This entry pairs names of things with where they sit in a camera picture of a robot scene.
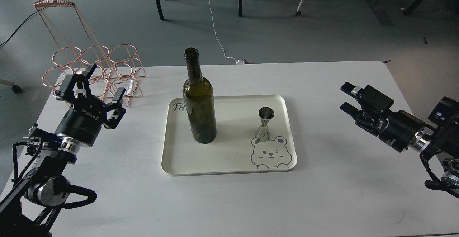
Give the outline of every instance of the jigger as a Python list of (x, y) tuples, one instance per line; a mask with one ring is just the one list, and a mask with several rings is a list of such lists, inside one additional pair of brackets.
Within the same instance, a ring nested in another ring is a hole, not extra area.
[(261, 125), (255, 131), (255, 137), (259, 137), (261, 142), (269, 140), (268, 122), (274, 117), (274, 111), (269, 107), (259, 109)]

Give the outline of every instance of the bottle opening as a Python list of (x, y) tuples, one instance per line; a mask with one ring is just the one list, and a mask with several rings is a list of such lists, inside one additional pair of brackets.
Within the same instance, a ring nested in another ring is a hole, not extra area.
[(199, 57), (197, 49), (190, 47), (185, 50), (185, 59), (194, 59), (197, 57)]

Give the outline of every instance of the cable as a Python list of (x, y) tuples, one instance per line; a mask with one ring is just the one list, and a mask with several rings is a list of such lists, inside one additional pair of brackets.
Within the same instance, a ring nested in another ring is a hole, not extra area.
[(24, 146), (27, 142), (18, 142), (13, 144), (13, 168), (14, 168), (14, 175), (13, 175), (13, 185), (16, 185), (18, 182), (18, 146)]
[(39, 137), (36, 137), (38, 140), (39, 140), (39, 144), (38, 144), (38, 148), (37, 150), (35, 151), (35, 154), (33, 154), (33, 157), (30, 159), (30, 161), (27, 163), (26, 167), (24, 167), (24, 169), (21, 171), (21, 174), (18, 176), (18, 180), (21, 180), (24, 176), (24, 174), (26, 173), (27, 169), (30, 167), (30, 165), (35, 161), (35, 159), (38, 157), (38, 155), (40, 154), (41, 152), (41, 147), (43, 145), (43, 142), (41, 140), (41, 138)]
[(226, 53), (225, 53), (225, 49), (223, 49), (223, 46), (220, 44), (220, 41), (218, 40), (217, 38), (217, 30), (215, 30), (215, 22), (213, 21), (213, 13), (212, 13), (212, 6), (210, 5), (210, 0), (209, 0), (209, 8), (210, 8), (210, 15), (211, 15), (211, 18), (212, 18), (212, 26), (213, 26), (213, 31), (215, 33), (215, 39), (217, 39), (217, 42), (218, 42), (218, 45), (220, 45), (220, 48), (222, 48), (223, 50), (223, 55), (225, 56), (225, 59), (234, 59), (234, 61), (236, 62), (236, 64), (238, 63), (238, 61), (234, 58), (234, 57), (226, 57)]
[(32, 15), (29, 15), (19, 26), (18, 28), (16, 28), (16, 30), (13, 32), (13, 34), (6, 40), (4, 41), (2, 44), (0, 44), (0, 49), (5, 46), (6, 43), (8, 43), (10, 41), (10, 39), (16, 34), (16, 32), (19, 30), (19, 28), (21, 28), (21, 26), (23, 26), (24, 23), (27, 22), (27, 20), (29, 18), (31, 18), (33, 15), (35, 15), (37, 12), (35, 11)]

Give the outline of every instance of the bottle neck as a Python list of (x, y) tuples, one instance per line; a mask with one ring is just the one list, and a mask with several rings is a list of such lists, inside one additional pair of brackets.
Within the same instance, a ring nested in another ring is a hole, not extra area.
[(202, 74), (199, 65), (199, 58), (185, 59), (186, 68), (188, 70), (188, 82), (190, 84), (196, 84), (202, 82)]

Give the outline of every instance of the white power cord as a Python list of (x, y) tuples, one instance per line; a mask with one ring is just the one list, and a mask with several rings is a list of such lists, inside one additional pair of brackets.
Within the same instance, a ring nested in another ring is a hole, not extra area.
[(239, 63), (244, 63), (244, 61), (240, 61), (240, 60), (236, 60), (234, 57), (226, 57), (226, 53), (225, 53), (225, 49), (223, 49), (223, 46), (220, 44), (220, 41), (218, 40), (217, 38), (217, 30), (215, 30), (215, 22), (213, 21), (213, 13), (212, 13), (212, 6), (210, 5), (210, 0), (209, 0), (209, 8), (210, 8), (210, 15), (211, 15), (211, 18), (212, 18), (212, 26), (213, 26), (213, 31), (215, 33), (215, 39), (217, 39), (217, 42), (218, 42), (218, 45), (220, 45), (220, 48), (222, 48), (222, 51), (223, 51), (223, 55), (225, 56), (225, 59), (234, 59), (234, 61), (236, 62), (236, 64), (239, 64)]

